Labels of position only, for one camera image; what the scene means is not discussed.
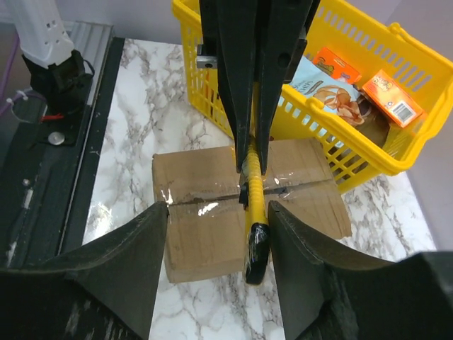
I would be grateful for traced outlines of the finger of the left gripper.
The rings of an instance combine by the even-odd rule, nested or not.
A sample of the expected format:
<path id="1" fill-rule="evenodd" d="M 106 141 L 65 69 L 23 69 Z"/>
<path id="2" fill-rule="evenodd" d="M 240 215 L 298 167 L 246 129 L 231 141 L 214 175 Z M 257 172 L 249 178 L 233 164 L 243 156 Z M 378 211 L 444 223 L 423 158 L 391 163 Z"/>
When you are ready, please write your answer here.
<path id="1" fill-rule="evenodd" d="M 256 65 L 257 1 L 200 1 L 203 49 L 217 59 L 218 93 L 231 128 L 236 170 L 246 159 Z"/>
<path id="2" fill-rule="evenodd" d="M 259 1 L 255 66 L 255 139 L 260 170 L 268 167 L 270 128 L 282 91 L 297 68 L 314 12 L 313 1 Z"/>

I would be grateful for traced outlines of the brown cardboard express box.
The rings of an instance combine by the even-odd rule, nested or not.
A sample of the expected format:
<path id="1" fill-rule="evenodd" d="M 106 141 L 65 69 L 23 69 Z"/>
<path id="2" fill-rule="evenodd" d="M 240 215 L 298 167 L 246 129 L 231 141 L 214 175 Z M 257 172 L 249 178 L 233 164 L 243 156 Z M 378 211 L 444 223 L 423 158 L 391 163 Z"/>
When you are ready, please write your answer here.
<path id="1" fill-rule="evenodd" d="M 326 161 L 313 139 L 269 144 L 265 199 L 276 200 L 332 239 L 349 237 L 351 223 Z M 154 198 L 169 209 L 166 274 L 172 283 L 224 276 L 243 268 L 245 212 L 230 146 L 155 154 Z"/>

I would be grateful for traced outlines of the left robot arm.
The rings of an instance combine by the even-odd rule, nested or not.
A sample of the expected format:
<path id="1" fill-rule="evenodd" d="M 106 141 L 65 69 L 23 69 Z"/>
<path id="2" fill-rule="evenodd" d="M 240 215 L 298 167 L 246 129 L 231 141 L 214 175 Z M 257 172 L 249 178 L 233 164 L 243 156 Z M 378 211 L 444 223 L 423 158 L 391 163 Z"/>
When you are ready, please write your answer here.
<path id="1" fill-rule="evenodd" d="M 84 60 L 67 35 L 54 1 L 8 1 L 31 85 L 51 111 L 73 113 Z M 216 69 L 231 128 L 236 165 L 250 145 L 259 170 L 268 163 L 270 128 L 282 86 L 291 82 L 307 45 L 317 1 L 201 1 L 202 42 L 196 65 Z"/>

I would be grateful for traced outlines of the yellow utility knife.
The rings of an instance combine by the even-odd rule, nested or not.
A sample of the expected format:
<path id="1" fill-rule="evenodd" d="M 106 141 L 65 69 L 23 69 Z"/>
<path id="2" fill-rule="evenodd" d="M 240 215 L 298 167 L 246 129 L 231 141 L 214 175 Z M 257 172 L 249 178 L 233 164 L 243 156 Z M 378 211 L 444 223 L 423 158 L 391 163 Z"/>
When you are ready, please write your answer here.
<path id="1" fill-rule="evenodd" d="M 263 282 L 270 256 L 270 228 L 265 211 L 263 176 L 255 139 L 255 124 L 259 110 L 259 85 L 253 85 L 251 104 L 251 134 L 247 154 L 241 169 L 241 194 L 239 202 L 245 212 L 246 250 L 243 278 L 249 285 Z"/>

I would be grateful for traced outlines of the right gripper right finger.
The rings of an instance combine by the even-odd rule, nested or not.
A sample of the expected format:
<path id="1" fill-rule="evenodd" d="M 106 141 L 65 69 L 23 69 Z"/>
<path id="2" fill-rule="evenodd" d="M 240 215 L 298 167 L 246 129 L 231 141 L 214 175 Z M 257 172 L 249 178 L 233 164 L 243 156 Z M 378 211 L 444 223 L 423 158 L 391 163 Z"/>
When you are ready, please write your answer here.
<path id="1" fill-rule="evenodd" d="M 356 251 L 268 206 L 287 339 L 451 339 L 452 253 L 398 262 Z"/>

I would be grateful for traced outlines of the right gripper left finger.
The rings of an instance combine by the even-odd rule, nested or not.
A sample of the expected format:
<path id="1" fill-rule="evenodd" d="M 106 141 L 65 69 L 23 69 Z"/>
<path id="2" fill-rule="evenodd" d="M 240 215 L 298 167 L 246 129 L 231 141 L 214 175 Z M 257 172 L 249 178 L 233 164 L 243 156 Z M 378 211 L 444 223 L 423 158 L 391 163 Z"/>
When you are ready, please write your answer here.
<path id="1" fill-rule="evenodd" d="M 2 339 L 148 339 L 166 241 L 157 202 L 44 263 L 1 269 Z"/>

